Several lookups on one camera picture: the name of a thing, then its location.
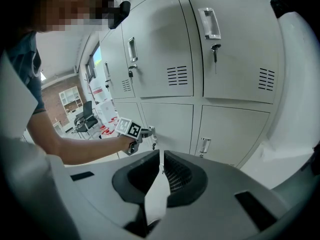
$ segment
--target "chair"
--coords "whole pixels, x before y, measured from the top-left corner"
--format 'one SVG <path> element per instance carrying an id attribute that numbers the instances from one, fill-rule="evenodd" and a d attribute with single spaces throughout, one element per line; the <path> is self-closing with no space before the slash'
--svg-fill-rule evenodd
<path id="1" fill-rule="evenodd" d="M 80 133 L 81 136 L 85 140 L 89 140 L 93 138 L 93 136 L 89 133 L 89 130 L 94 127 L 98 123 L 98 119 L 95 118 L 92 112 L 92 101 L 87 101 L 83 104 L 83 116 L 76 117 L 74 124 L 75 124 L 75 132 Z M 88 133 L 89 138 L 86 139 L 82 133 Z"/>

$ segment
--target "gray t-shirt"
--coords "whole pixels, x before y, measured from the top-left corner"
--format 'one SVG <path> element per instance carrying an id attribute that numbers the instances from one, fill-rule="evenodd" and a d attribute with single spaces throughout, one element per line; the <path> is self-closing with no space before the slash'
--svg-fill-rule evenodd
<path id="1" fill-rule="evenodd" d="M 41 59 L 37 50 L 36 32 L 25 35 L 16 46 L 7 51 L 7 54 L 21 81 L 38 101 L 33 114 L 46 111 L 42 100 L 39 70 Z"/>

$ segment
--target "man's arm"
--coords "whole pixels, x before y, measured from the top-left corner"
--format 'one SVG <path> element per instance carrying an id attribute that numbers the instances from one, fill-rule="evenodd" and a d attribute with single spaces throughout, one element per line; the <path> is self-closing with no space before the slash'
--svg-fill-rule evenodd
<path id="1" fill-rule="evenodd" d="M 47 154 L 59 156 L 66 165 L 88 163 L 121 150 L 127 150 L 133 138 L 120 136 L 101 140 L 77 140 L 60 137 L 47 112 L 34 114 L 27 129 L 35 144 Z"/>

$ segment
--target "person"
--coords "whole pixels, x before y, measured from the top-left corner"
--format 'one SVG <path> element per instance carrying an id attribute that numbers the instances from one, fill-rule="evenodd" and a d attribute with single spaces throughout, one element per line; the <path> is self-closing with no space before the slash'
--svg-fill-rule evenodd
<path id="1" fill-rule="evenodd" d="M 47 154 L 59 156 L 64 164 L 88 163 L 121 150 L 127 150 L 133 138 L 118 136 L 101 140 L 76 140 L 60 137 L 48 117 L 42 101 L 40 66 L 41 58 L 36 45 L 36 33 L 60 29 L 73 19 L 84 19 L 102 0 L 17 0 L 26 2 L 19 20 L 12 16 L 5 35 L 4 49 L 21 81 L 38 101 L 27 129 L 34 141 Z"/>

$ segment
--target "ceiling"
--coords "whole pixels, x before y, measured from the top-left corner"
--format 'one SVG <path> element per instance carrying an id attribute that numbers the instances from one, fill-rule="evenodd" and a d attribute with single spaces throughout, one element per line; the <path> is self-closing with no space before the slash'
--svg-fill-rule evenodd
<path id="1" fill-rule="evenodd" d="M 82 37 L 82 34 L 74 34 L 70 31 L 36 34 L 36 45 L 41 57 L 41 72 L 47 79 L 74 68 Z"/>

